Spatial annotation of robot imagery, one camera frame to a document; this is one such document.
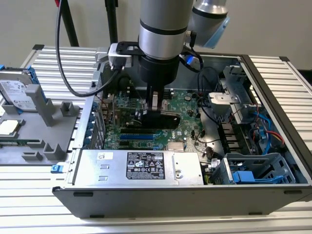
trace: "connector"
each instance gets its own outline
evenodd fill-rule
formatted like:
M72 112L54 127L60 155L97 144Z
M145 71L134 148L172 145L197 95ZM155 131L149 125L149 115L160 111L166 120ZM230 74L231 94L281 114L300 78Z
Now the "connector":
M116 57L113 61L112 71L123 71L125 69L127 59L125 57Z
M125 67L132 67L132 56L121 55L117 51L118 43L111 44L108 51L109 65L112 70L123 70Z

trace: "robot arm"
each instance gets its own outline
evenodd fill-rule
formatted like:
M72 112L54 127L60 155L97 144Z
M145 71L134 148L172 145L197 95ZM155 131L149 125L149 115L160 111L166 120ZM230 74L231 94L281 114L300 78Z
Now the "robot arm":
M230 22L226 0L197 0L188 30L197 32L195 44L214 49Z
M138 43L120 42L111 46L110 60L118 54L133 56L133 51L121 49L126 44L138 48L138 73L147 83L147 113L152 113L148 119L159 119L164 114L161 111L164 87L176 78L179 55L186 40L194 35L191 31L197 36L191 36L190 44L216 45L228 23L225 2L198 0L193 6L193 0L142 0Z

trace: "blue latch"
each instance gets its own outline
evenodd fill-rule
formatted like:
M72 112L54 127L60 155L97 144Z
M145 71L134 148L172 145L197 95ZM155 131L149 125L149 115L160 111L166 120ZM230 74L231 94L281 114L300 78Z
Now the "blue latch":
M52 174L60 174L60 173L63 173L63 167L64 167L64 166L60 166L60 165L52 165L52 167L51 167L51 173L52 173Z
M284 178L279 175L269 179L255 179L251 171L237 171L232 173L232 176L236 184L279 184Z

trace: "aluminum profile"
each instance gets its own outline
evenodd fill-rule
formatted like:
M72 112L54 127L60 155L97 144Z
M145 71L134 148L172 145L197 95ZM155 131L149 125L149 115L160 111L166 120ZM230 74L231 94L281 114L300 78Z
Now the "aluminum profile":
M250 56L278 103L312 151L312 87L290 62Z

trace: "motherboard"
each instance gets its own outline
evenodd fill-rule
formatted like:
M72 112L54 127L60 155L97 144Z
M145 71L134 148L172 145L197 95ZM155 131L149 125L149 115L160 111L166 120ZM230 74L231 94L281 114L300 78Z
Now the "motherboard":
M131 90L114 96L114 114L108 115L107 105L103 105L106 138L104 149L119 150L174 150L201 152L203 146L195 142L195 134L202 131L198 96L191 90L167 90L163 101L164 111L180 114L181 120L176 129L141 129L140 122L134 119L138 110L145 105L144 92Z

